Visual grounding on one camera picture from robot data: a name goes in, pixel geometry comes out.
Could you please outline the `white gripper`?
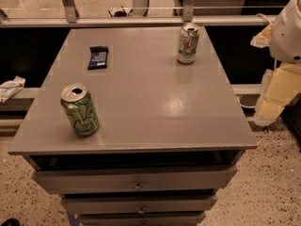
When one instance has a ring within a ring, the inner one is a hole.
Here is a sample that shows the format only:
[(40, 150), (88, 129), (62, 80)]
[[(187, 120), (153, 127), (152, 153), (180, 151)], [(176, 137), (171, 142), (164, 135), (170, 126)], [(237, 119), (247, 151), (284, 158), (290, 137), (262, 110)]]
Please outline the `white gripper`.
[(271, 57), (281, 63), (267, 70), (261, 81), (261, 95), (255, 106), (254, 122), (268, 126), (274, 122), (295, 96), (301, 92), (301, 8), (300, 0), (290, 0), (273, 25), (252, 38), (254, 47), (269, 46)]

